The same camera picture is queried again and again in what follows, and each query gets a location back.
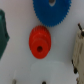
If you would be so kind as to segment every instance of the gear teeth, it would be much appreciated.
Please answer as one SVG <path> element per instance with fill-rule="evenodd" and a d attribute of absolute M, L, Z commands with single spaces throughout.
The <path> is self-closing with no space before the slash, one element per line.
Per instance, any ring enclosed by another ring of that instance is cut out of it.
<path fill-rule="evenodd" d="M 55 25 L 59 25 L 61 22 L 63 22 L 63 20 L 66 18 L 66 16 L 68 15 L 68 13 L 69 13 L 69 10 L 70 10 L 70 7 L 71 7 L 71 0 L 68 0 L 66 3 L 68 4 L 67 5 L 67 8 L 66 8 L 66 10 L 67 11 L 64 11 L 64 15 L 62 16 L 60 16 L 60 14 L 58 14 L 58 16 L 57 17 L 61 17 L 61 19 L 60 19 L 60 21 L 57 21 L 56 20 L 56 15 L 54 15 L 55 16 L 55 20 L 53 20 L 53 22 L 52 21 L 49 21 L 48 19 L 45 21 L 43 18 L 42 18 L 42 16 L 40 15 L 40 14 L 42 14 L 43 12 L 41 11 L 41 10 L 37 10 L 38 8 L 40 9 L 40 7 L 41 6 L 39 6 L 38 7 L 38 5 L 36 4 L 36 3 L 38 3 L 38 4 L 41 4 L 42 5 L 42 0 L 40 0 L 40 2 L 38 1 L 38 0 L 33 0 L 33 7 L 34 7 L 34 11 L 35 11 L 35 14 L 36 14 L 36 16 L 37 16 L 37 18 L 40 20 L 40 22 L 43 24 L 43 25 L 45 25 L 45 26 L 47 26 L 47 27 L 54 27 Z"/>

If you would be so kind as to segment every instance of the blue gear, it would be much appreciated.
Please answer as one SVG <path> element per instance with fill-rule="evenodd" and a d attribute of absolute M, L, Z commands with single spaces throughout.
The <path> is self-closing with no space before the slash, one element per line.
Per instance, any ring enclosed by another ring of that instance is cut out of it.
<path fill-rule="evenodd" d="M 71 6 L 71 0 L 56 0 L 50 6 L 49 0 L 33 0 L 36 16 L 45 26 L 55 26 L 64 20 Z"/>

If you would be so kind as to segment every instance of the gear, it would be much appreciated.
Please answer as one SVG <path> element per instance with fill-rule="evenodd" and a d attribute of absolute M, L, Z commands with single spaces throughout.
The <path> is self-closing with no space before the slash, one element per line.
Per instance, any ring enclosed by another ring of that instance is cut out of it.
<path fill-rule="evenodd" d="M 34 10 L 38 19 L 45 26 L 55 26 L 66 17 L 70 6 L 71 0 L 33 0 Z"/>

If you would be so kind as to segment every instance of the gear hole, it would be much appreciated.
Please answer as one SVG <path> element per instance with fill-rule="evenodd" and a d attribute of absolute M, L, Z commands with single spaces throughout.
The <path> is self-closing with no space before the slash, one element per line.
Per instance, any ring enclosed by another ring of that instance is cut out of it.
<path fill-rule="evenodd" d="M 49 5 L 50 5 L 50 6 L 54 6 L 55 3 L 56 3 L 56 0 L 49 0 Z"/>
<path fill-rule="evenodd" d="M 42 48 L 41 46 L 38 46 L 38 47 L 37 47 L 37 51 L 38 51 L 39 53 L 41 53 L 41 52 L 43 51 L 43 48 Z"/>

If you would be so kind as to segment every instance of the red plastic piece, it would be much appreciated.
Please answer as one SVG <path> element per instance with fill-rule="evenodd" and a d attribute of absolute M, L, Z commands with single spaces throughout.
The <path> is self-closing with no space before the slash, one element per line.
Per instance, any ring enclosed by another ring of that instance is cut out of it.
<path fill-rule="evenodd" d="M 37 59 L 43 59 L 51 49 L 51 36 L 44 26 L 36 26 L 30 33 L 29 47 Z"/>

